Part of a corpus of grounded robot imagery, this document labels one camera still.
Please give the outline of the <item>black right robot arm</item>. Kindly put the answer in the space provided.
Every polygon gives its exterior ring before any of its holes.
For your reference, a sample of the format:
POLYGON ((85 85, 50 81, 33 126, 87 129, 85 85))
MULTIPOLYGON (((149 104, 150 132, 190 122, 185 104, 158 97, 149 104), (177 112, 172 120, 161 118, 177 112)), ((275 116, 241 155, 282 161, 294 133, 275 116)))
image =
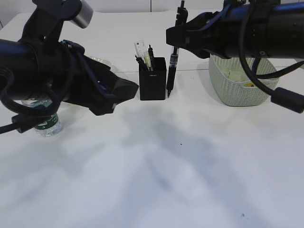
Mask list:
POLYGON ((221 11, 203 12, 166 29, 166 43, 199 58, 239 56, 241 23, 247 19, 243 50, 246 57, 303 58, 304 4, 278 0, 225 0, 221 11))

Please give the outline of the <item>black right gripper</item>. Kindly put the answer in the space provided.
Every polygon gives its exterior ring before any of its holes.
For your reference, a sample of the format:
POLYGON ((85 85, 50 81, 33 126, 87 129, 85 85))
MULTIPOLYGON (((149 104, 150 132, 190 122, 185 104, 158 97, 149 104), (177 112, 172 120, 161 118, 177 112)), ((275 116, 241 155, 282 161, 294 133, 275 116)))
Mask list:
POLYGON ((222 11, 203 12, 187 23, 166 29, 166 44, 187 50, 199 58, 216 55, 239 57, 239 35, 243 21, 243 51, 246 57, 264 57, 268 2, 224 2, 222 11))

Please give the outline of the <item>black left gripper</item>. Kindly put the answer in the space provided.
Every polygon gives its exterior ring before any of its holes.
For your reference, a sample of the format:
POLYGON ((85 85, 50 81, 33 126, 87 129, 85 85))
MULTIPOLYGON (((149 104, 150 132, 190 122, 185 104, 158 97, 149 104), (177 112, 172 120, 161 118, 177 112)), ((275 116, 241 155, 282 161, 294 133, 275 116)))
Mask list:
POLYGON ((59 100, 88 108, 96 116, 112 114, 118 104, 132 100, 139 85, 118 77, 110 68, 85 56, 85 49, 72 41, 60 45, 65 53, 67 78, 59 100))

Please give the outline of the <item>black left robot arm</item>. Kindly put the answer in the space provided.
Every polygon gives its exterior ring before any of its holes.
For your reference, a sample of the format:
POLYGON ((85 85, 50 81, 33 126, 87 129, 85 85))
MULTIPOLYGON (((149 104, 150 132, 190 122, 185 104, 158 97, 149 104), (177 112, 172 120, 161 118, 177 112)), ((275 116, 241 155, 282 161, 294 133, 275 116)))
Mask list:
POLYGON ((97 116, 111 114, 118 104, 132 100, 138 88, 87 57, 77 43, 0 42, 0 100, 18 114, 49 116, 62 102, 97 116))

